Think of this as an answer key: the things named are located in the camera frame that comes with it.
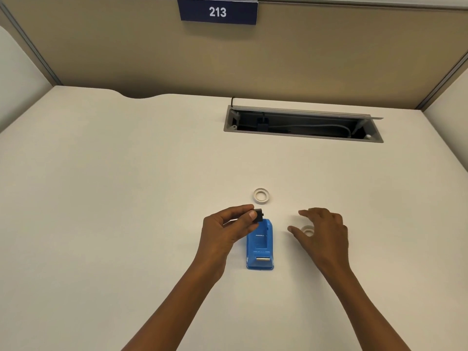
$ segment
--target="number sign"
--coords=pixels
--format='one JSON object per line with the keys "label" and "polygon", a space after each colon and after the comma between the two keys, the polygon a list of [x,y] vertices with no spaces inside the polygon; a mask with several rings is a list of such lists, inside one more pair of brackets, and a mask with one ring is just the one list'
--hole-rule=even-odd
{"label": "number sign", "polygon": [[182,21],[255,25],[257,1],[177,0]]}

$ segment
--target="cable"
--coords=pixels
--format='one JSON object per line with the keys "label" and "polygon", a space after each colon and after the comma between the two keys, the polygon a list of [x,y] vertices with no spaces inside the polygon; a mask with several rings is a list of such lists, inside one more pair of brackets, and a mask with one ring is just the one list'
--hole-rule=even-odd
{"label": "cable", "polygon": [[289,127],[338,127],[348,131],[348,138],[351,138],[351,130],[341,124],[290,124],[290,125],[271,125],[270,128],[289,128]]}

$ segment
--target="white desk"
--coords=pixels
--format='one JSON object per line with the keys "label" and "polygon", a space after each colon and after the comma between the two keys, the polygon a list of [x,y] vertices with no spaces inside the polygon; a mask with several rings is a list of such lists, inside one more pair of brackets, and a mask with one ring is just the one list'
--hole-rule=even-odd
{"label": "white desk", "polygon": [[229,103],[55,87],[0,134],[0,349],[120,350],[189,266],[203,217],[258,187],[275,269],[247,270],[238,242],[180,350],[360,349],[286,232],[313,206],[342,213],[356,275],[413,350],[468,349],[468,173],[423,114],[234,100],[380,116],[376,144],[227,133]]}

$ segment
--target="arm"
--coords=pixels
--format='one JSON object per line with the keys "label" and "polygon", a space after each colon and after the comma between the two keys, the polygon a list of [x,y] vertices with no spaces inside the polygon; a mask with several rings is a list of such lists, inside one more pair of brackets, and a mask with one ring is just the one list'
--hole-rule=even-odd
{"label": "arm", "polygon": [[343,305],[363,351],[410,351],[383,315],[372,304],[351,271],[348,228],[339,214],[324,208],[299,211],[313,222],[309,237],[300,229],[288,230],[307,251]]}
{"label": "arm", "polygon": [[254,231],[253,205],[231,207],[203,220],[195,259],[161,306],[122,351],[175,351],[195,314],[220,279],[227,254],[237,240]]}

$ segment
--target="hand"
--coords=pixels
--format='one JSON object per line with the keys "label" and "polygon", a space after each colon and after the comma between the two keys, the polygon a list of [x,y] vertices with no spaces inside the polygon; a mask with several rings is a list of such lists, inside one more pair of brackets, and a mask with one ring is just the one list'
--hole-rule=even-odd
{"label": "hand", "polygon": [[314,234],[307,236],[295,226],[288,227],[288,230],[307,251],[325,278],[333,277],[336,273],[350,272],[348,228],[343,225],[342,216],[330,213],[325,208],[310,208],[299,211],[299,214],[312,221]]}
{"label": "hand", "polygon": [[203,220],[200,244],[192,265],[214,273],[214,283],[223,275],[227,255],[234,243],[257,229],[254,205],[227,208]]}

